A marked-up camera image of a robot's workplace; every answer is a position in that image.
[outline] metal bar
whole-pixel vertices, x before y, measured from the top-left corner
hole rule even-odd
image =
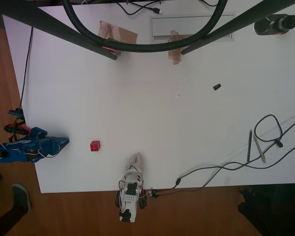
[[[250,24],[255,23],[258,20],[263,19],[264,17],[272,15],[293,4],[295,4],[295,0],[263,0],[259,4],[255,5],[254,7],[232,19],[225,25],[208,34],[203,39],[194,44],[191,44],[189,47],[182,50],[181,54],[185,55],[187,53],[190,53],[193,50],[214,42],[217,39],[220,39],[228,34],[240,30]]]
[[[117,56],[26,0],[0,0],[0,13],[110,59]]]

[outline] black hose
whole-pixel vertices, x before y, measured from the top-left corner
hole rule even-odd
[[[75,14],[73,7],[71,5],[70,0],[62,0],[63,7],[65,12],[67,13],[71,23],[74,27],[80,32],[82,35],[88,37],[89,39],[95,41],[100,46],[105,46],[108,48],[120,50],[120,51],[127,51],[127,52],[136,52],[136,53],[154,53],[154,52],[163,52],[172,49],[182,48],[189,46],[203,37],[205,37],[211,30],[215,27],[217,22],[219,21],[224,8],[226,6],[227,0],[219,0],[216,6],[216,9],[208,21],[208,23],[196,34],[181,39],[179,41],[174,41],[170,43],[160,43],[160,44],[128,44],[128,43],[120,43],[111,41],[108,39],[104,39],[102,37],[97,36],[96,34],[89,31],[79,20],[77,15]]]

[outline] brown tape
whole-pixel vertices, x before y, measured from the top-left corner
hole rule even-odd
[[[179,33],[177,33],[175,30],[171,31],[171,39],[168,42],[174,42],[181,39],[184,39],[186,37],[180,36]],[[173,65],[178,65],[181,62],[181,50],[184,48],[177,48],[168,51],[168,59],[173,61]]]
[[[138,34],[109,24],[105,21],[100,21],[98,36],[106,39],[113,39],[122,43],[136,44]]]

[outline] white ruler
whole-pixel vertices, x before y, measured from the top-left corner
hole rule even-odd
[[[280,123],[281,127],[282,127],[282,131],[284,132],[285,130],[287,130],[292,124],[295,123],[295,116],[287,119],[286,121]],[[280,136],[280,129],[278,126],[274,127],[273,129],[267,131],[266,133],[264,133],[263,135],[259,136],[260,138],[262,138],[263,140],[271,140],[271,139],[275,139],[278,138]],[[258,140],[260,147],[262,150],[264,150],[267,146],[269,146],[271,143],[266,143],[266,142],[262,142],[261,140]],[[255,145],[255,141],[252,139],[251,141],[251,153],[256,152],[256,145]],[[226,157],[222,158],[220,160],[220,163],[227,163],[227,162],[232,162],[235,161],[241,157],[245,157],[245,162],[246,162],[246,158],[247,158],[247,153],[248,153],[248,144],[242,146],[240,149],[237,149],[236,151],[232,152],[231,154],[227,155]]]

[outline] white robot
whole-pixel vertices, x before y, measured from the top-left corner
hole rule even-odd
[[[116,197],[116,206],[120,208],[120,221],[134,222],[137,214],[137,201],[140,208],[147,206],[145,191],[143,190],[143,162],[140,153],[131,157],[126,166],[126,172],[119,181],[119,192]]]

